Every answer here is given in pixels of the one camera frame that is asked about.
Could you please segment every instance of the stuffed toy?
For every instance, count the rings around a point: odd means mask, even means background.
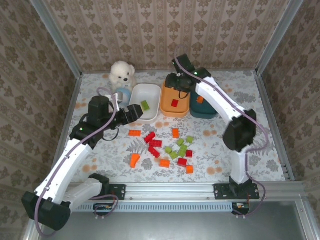
[[[113,90],[123,88],[128,89],[132,93],[132,90],[137,85],[134,77],[135,72],[134,66],[129,65],[125,61],[115,62],[111,67],[109,75]]]

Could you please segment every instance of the red block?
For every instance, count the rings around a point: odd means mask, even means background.
[[[186,167],[187,166],[187,159],[184,159],[184,158],[179,158],[179,160],[178,160],[178,166],[180,166],[180,167]]]
[[[160,153],[159,153],[157,150],[155,150],[155,148],[154,148],[153,146],[150,146],[150,147],[149,147],[149,152],[150,152],[153,156],[155,156],[156,158],[159,158],[159,157],[160,157]]]
[[[155,132],[150,132],[149,133],[149,135],[148,136],[146,136],[145,138],[144,138],[144,141],[145,141],[145,143],[146,144],[148,144],[152,139],[154,139],[156,137],[156,134],[155,134]]]
[[[173,99],[172,103],[171,103],[171,106],[176,108],[178,106],[178,103],[179,103],[179,100]]]
[[[186,156],[187,158],[192,158],[192,154],[193,154],[193,152],[192,152],[191,150],[187,150],[187,151],[185,152],[185,156]]]
[[[149,143],[149,146],[155,147],[155,148],[162,148],[162,141],[160,140],[151,140]]]

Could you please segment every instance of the green block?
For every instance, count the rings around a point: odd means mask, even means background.
[[[171,152],[169,155],[172,160],[178,157],[178,154],[175,151]]]
[[[189,144],[192,144],[194,141],[194,137],[193,136],[187,136],[186,137],[186,142],[189,143]]]
[[[181,146],[180,146],[180,150],[185,150],[185,151],[187,151],[187,149],[188,149],[188,146],[187,145],[184,145],[184,144],[182,144]]]
[[[180,150],[179,152],[178,152],[178,156],[180,156],[180,157],[184,157],[186,155],[186,151],[184,151],[184,150]]]
[[[172,153],[172,148],[166,146],[164,151],[165,151],[166,154],[170,154],[170,153]]]
[[[144,111],[150,110],[150,107],[149,107],[149,105],[148,105],[148,103],[147,103],[146,100],[144,100],[144,101],[141,102],[141,107],[142,107],[142,109],[143,109]]]
[[[176,144],[178,144],[178,146],[180,147],[182,144],[184,144],[185,140],[183,140],[182,138],[180,138]]]

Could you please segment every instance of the orange block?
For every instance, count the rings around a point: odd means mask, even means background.
[[[194,166],[186,166],[185,167],[185,170],[186,170],[186,174],[193,174],[194,173]]]
[[[166,159],[160,160],[160,167],[162,168],[170,168],[170,161]]]
[[[179,138],[179,129],[178,128],[174,128],[174,129],[172,129],[172,137],[174,138],[174,139],[178,139]]]
[[[203,104],[204,103],[204,98],[202,96],[198,96],[198,98],[196,99],[196,102],[198,104]]]
[[[129,131],[129,136],[131,136],[131,137],[140,137],[141,136],[141,131],[139,131],[139,130],[130,130]]]
[[[134,169],[136,167],[136,164],[139,161],[139,159],[140,159],[140,154],[133,153],[131,155],[130,167]]]

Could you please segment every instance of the patterned wallpaper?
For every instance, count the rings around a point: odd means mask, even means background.
[[[262,74],[296,180],[320,219],[320,1],[305,0]]]
[[[28,0],[0,1],[0,239],[19,239],[21,204],[50,171],[75,78]]]
[[[119,60],[172,68],[178,44],[195,66],[255,68],[289,0],[44,0],[83,71]]]

